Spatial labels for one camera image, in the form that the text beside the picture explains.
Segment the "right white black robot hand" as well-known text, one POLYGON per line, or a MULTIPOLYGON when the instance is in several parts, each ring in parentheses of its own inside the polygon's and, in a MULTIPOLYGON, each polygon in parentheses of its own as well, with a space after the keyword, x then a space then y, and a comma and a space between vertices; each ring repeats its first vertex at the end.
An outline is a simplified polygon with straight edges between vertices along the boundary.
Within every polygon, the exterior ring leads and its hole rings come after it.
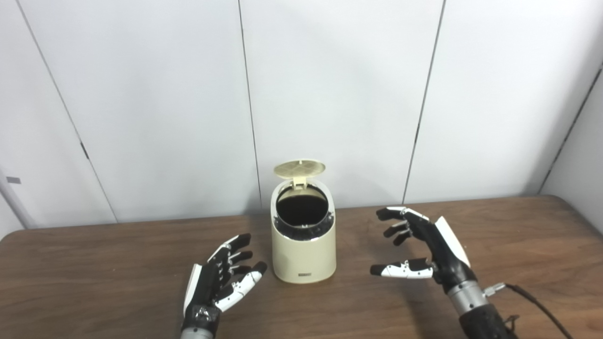
POLYGON ((416 238, 423 241, 431 253, 431 259, 405 259, 391 264, 375 264, 372 275, 403 279, 433 278, 445 293, 466 281, 477 281, 469 260, 458 238, 444 219, 432 222, 427 216, 408 207, 385 207, 375 212, 380 221, 396 220, 383 235, 394 237, 393 245, 400 246, 405 240, 416 238))

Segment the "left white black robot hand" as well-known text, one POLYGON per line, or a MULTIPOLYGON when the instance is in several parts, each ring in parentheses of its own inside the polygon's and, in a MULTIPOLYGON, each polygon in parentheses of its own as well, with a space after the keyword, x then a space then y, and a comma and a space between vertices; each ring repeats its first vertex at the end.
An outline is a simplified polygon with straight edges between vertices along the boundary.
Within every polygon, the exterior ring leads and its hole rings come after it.
POLYGON ((214 339, 220 316, 235 306, 258 284, 268 266, 259 261, 254 266, 239 262, 253 257, 244 251, 251 234, 237 234, 214 251, 204 264, 194 264, 183 304, 181 339, 214 339))

